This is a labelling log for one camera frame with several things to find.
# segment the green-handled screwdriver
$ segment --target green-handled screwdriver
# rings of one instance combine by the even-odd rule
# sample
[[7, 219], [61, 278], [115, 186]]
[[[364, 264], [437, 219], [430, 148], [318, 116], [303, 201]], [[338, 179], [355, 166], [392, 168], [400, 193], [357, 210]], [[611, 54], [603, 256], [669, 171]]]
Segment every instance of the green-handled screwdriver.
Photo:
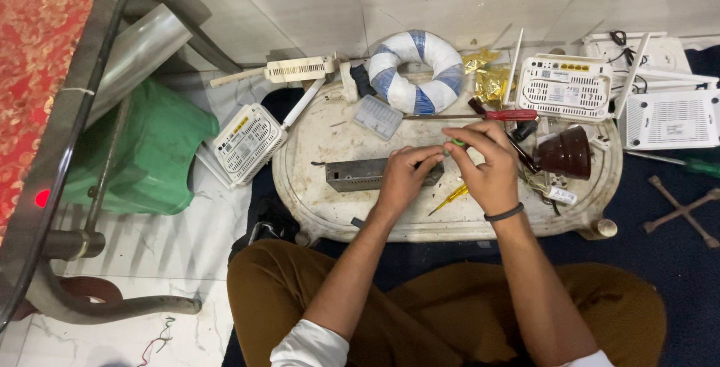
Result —
[[707, 163], [699, 159], [687, 159], [679, 160], [672, 159], [670, 157], [657, 156], [655, 154], [642, 153], [639, 151], [625, 151], [627, 154], [633, 156], [645, 157], [646, 159], [659, 160], [665, 163], [672, 163], [674, 165], [684, 166], [689, 172], [703, 173], [706, 175], [713, 176], [714, 178], [720, 178], [720, 165], [714, 163]]

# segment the yellow screwdriver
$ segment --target yellow screwdriver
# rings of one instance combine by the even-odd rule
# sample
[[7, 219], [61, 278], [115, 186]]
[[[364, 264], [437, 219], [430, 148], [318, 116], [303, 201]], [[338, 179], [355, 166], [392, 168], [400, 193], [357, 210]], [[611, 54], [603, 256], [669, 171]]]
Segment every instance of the yellow screwdriver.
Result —
[[465, 194], [465, 193], [467, 193], [467, 184], [464, 184], [464, 183], [463, 183], [462, 186], [457, 187], [457, 189], [456, 189], [455, 191], [453, 191], [452, 194], [450, 194], [447, 198], [445, 198], [445, 201], [443, 201], [442, 204], [440, 204], [437, 208], [435, 208], [435, 209], [433, 210], [433, 212], [431, 212], [431, 213], [428, 214], [427, 216], [430, 216], [430, 215], [434, 214], [435, 211], [437, 211], [438, 209], [442, 208], [442, 206], [444, 206], [445, 204], [453, 201], [455, 198], [458, 198], [458, 197], [462, 196], [462, 195]]

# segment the white table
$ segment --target white table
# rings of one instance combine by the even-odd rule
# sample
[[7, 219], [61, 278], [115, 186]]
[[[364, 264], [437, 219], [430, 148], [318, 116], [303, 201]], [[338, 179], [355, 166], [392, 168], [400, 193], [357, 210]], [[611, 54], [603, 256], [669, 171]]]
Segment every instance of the white table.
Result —
[[[419, 84], [430, 79], [431, 73], [407, 75]], [[289, 140], [272, 160], [273, 179], [280, 198], [300, 223], [298, 244], [314, 244], [320, 237], [348, 242], [358, 229], [350, 224], [353, 217], [365, 219], [377, 199], [378, 191], [338, 193], [325, 182], [325, 166], [311, 162], [341, 162], [387, 157], [392, 150], [406, 145], [441, 144], [447, 137], [444, 126], [463, 126], [468, 120], [403, 121], [390, 141], [385, 142], [368, 129], [353, 122], [355, 105], [342, 97], [342, 83], [334, 82], [320, 89], [302, 116], [290, 129]], [[473, 114], [467, 105], [473, 90], [473, 76], [466, 81], [458, 100], [442, 114]], [[556, 123], [551, 132], [562, 131], [569, 123]], [[603, 221], [602, 213], [618, 187], [622, 170], [619, 135], [611, 120], [597, 125], [599, 133], [613, 141], [608, 152], [591, 145], [595, 152], [589, 181], [568, 180], [568, 189], [578, 195], [574, 206], [559, 204], [560, 216], [552, 206], [544, 204], [539, 195], [519, 178], [520, 200], [525, 204], [535, 235], [550, 236], [577, 230], [588, 239], [602, 238], [614, 228]], [[536, 143], [530, 136], [526, 150]], [[476, 163], [482, 156], [470, 149]], [[390, 242], [443, 242], [460, 240], [493, 240], [495, 233], [483, 218], [480, 206], [466, 194], [428, 214], [453, 190], [462, 185], [455, 162], [445, 160], [445, 174], [435, 186], [424, 187], [390, 234]]]

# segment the red cloth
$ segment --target red cloth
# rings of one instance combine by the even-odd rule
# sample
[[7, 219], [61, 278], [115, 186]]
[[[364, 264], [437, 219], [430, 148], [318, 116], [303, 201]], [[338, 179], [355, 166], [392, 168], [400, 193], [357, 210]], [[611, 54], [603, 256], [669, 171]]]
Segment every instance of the red cloth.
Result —
[[0, 0], [0, 244], [93, 0]]

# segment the forearm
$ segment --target forearm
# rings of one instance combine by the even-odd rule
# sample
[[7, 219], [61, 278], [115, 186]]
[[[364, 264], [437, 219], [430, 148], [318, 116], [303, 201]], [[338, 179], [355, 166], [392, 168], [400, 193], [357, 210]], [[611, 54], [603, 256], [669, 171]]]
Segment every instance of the forearm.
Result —
[[560, 366], [598, 351], [590, 329], [542, 252], [524, 213], [494, 222], [513, 307], [538, 366]]
[[305, 310], [303, 319], [349, 341], [360, 320], [377, 262], [397, 216], [373, 208]]

